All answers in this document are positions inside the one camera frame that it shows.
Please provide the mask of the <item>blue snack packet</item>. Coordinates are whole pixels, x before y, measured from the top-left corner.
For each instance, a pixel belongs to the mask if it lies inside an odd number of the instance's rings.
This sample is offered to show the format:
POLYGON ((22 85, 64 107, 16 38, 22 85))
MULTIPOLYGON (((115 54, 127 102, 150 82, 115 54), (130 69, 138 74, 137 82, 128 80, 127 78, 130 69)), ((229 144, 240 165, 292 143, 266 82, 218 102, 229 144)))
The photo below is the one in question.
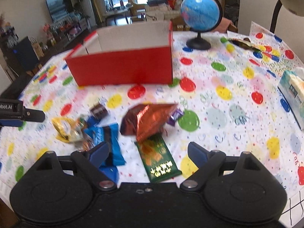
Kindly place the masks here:
POLYGON ((119 180, 118 167, 125 165, 118 143, 118 124, 99 126, 100 120, 90 116, 83 130, 82 147, 89 153, 89 161, 114 183, 119 180))

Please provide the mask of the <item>yellow snack packet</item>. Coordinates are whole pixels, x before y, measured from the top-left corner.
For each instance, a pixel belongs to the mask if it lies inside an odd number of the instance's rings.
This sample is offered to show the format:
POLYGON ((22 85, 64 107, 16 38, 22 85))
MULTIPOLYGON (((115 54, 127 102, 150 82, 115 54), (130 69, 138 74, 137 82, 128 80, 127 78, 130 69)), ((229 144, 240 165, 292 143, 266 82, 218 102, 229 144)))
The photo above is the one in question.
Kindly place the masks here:
POLYGON ((54 117, 51 121, 57 131, 56 139, 64 143, 71 142, 71 132, 75 121, 66 117, 54 117))

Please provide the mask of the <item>green snack packet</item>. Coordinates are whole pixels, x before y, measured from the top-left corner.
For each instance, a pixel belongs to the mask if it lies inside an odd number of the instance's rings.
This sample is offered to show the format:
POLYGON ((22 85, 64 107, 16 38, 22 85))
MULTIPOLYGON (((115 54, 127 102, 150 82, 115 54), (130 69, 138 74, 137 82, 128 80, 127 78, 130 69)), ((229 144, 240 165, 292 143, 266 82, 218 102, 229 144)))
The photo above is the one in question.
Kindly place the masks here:
POLYGON ((159 183, 182 175, 160 134, 136 142, 150 183, 159 183))

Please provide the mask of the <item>brown round cake snack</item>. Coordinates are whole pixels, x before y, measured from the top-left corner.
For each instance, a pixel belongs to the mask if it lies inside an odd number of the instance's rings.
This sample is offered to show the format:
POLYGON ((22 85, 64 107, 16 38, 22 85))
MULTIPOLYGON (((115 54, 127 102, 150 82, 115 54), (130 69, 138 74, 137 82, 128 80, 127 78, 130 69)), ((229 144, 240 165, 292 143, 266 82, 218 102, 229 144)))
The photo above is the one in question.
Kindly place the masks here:
POLYGON ((90 109, 90 114, 97 120, 102 120, 108 115, 107 109, 101 103, 95 104, 90 109))

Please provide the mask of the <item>purple candy wrapper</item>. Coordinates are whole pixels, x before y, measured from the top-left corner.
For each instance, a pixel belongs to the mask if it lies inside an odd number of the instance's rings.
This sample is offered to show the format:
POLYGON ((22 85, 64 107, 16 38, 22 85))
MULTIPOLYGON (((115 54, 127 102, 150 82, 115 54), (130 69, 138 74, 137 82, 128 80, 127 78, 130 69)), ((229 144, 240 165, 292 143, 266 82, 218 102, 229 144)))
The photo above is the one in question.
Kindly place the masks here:
POLYGON ((176 109, 171 116, 168 118, 166 123, 170 126, 175 126, 175 123, 184 116, 184 112, 181 109, 176 109))

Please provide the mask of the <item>copper foil snack bag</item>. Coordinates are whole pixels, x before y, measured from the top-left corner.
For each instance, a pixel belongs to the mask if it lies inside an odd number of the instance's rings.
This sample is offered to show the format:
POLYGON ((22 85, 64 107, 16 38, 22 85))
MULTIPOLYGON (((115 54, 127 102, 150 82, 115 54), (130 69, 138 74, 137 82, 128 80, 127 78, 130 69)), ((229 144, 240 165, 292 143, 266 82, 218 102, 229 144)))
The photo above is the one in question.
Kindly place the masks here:
POLYGON ((134 135, 137 142, 162 132, 164 124, 178 104, 138 104, 131 107, 121 121, 121 135, 134 135))

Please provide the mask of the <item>balloon pattern tablecloth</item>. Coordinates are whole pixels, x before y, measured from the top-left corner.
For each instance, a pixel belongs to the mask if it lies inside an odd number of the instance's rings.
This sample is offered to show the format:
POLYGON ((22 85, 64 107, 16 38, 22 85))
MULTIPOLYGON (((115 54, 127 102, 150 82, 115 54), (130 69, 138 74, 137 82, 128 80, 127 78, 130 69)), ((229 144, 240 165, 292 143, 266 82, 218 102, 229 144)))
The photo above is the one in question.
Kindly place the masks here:
POLYGON ((303 132, 277 86, 285 70, 302 62, 279 38, 253 24, 250 40, 259 52, 229 42, 233 33, 207 33, 208 51, 186 47, 189 31, 173 33, 173 82, 170 85, 79 87, 65 53, 52 57, 21 93, 26 107, 42 110, 43 123, 25 122, 1 130, 1 199, 9 203, 12 187, 46 151, 68 155, 73 144, 56 139, 54 117, 76 119, 96 103, 109 111, 106 123, 120 124, 129 108, 143 103, 175 102, 184 116, 165 126, 162 137, 182 175, 196 171, 187 155, 194 141, 227 155, 249 151, 277 178, 288 195, 281 221, 293 227, 303 218, 303 132))

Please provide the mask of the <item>tv console cabinet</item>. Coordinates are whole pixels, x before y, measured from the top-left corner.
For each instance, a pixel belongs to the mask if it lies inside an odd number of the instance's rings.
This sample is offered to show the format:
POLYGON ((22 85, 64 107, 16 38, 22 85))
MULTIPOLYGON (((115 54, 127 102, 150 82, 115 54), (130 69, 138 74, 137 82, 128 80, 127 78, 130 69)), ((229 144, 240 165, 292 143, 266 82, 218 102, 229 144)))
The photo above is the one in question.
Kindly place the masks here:
POLYGON ((46 57, 51 52, 58 52, 72 43, 84 31, 90 28, 90 23, 86 17, 82 19, 71 19, 66 17, 59 22, 53 24, 45 24, 42 31, 46 35, 46 42, 39 42, 39 47, 42 52, 37 53, 38 58, 46 57))

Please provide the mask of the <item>tissue pack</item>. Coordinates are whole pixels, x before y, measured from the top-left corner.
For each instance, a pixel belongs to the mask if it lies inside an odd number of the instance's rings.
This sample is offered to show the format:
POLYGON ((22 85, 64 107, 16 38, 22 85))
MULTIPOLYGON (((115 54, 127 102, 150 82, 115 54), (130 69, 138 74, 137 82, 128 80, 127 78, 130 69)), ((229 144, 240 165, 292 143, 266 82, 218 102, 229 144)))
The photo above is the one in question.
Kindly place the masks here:
POLYGON ((303 131, 304 120, 304 82, 303 67, 294 71, 285 70, 278 84, 278 89, 288 103, 300 130, 303 131))

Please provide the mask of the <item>red cardboard box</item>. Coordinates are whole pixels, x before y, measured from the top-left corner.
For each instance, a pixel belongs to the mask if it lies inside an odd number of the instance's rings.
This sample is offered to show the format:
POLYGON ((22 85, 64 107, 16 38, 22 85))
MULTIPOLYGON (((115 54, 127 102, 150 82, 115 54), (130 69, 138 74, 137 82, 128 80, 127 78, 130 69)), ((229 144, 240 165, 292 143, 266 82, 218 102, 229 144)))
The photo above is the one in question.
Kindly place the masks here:
POLYGON ((98 28, 65 57, 79 86, 171 84, 171 21, 98 28))

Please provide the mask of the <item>opened wrapper near globe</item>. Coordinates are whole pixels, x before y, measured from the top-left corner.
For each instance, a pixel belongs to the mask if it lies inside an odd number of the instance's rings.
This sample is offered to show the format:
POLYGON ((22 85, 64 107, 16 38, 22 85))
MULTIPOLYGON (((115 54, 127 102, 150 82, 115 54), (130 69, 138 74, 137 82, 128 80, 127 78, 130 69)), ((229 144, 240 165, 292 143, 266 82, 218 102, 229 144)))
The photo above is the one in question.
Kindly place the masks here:
POLYGON ((260 49, 255 47, 253 44, 251 44, 249 41, 241 40, 241 39, 234 39, 234 38, 228 38, 227 39, 230 43, 232 43, 235 46, 238 46, 244 50, 249 50, 253 52, 261 52, 260 49))

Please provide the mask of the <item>round coffee table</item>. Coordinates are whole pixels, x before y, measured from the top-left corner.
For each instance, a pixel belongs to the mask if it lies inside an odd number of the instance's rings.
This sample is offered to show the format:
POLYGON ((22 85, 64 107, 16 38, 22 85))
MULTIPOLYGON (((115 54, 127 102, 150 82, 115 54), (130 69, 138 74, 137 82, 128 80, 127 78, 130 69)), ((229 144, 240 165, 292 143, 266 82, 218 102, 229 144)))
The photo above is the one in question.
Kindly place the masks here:
POLYGON ((121 7, 120 10, 111 10, 109 12, 106 12, 104 15, 103 15, 103 18, 105 20, 105 26, 108 26, 108 19, 111 19, 113 18, 114 19, 114 23, 115 25, 117 24, 116 23, 116 18, 117 17, 124 17, 125 20, 126 20, 126 23, 129 24, 129 20, 128 20, 128 15, 130 14, 130 9, 132 8, 132 6, 130 7, 121 7))

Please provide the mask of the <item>blue desk globe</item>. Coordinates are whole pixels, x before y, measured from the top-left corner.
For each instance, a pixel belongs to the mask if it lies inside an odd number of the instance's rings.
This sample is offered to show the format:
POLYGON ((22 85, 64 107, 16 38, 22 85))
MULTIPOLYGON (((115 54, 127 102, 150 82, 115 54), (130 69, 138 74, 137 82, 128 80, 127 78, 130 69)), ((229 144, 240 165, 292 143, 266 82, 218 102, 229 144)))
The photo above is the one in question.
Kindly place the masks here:
POLYGON ((190 31, 197 36, 187 40, 187 47, 206 51, 211 44, 201 37, 219 26, 223 18, 223 9, 219 0, 183 0, 180 7, 181 16, 190 31))

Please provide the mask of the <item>wall television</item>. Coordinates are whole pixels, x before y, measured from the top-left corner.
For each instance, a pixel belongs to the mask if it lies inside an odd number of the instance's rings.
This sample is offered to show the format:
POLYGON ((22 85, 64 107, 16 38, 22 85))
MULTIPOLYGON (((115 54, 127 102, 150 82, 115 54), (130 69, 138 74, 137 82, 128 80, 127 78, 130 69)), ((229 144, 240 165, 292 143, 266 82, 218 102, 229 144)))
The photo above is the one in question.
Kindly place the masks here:
POLYGON ((74 11, 71 0, 46 0, 46 5, 53 22, 67 17, 74 11))

